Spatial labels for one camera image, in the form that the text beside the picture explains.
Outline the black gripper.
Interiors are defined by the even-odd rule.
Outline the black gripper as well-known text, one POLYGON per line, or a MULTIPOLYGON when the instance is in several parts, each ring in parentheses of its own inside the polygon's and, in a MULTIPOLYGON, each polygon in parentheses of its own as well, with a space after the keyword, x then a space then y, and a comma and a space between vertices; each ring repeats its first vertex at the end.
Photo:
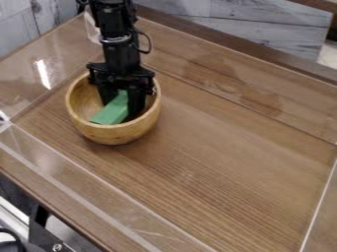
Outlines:
POLYGON ((132 120, 145 108, 146 95, 154 94, 156 74, 141 65, 141 51, 134 41, 99 40, 105 61, 87 64, 89 80, 98 88, 105 105, 114 100, 119 90, 128 90, 128 119, 132 120))

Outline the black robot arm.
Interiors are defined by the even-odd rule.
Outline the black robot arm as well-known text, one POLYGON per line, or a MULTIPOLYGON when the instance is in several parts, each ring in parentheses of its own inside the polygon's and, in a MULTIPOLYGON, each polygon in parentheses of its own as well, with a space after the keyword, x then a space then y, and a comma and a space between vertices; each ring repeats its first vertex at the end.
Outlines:
POLYGON ((90 122, 117 125, 133 120, 142 112, 146 97, 156 94, 156 73, 141 65, 142 50, 138 36, 148 35, 136 27, 137 13, 132 0, 86 0, 95 27, 105 61, 90 62, 89 82, 97 86, 103 109, 90 122))

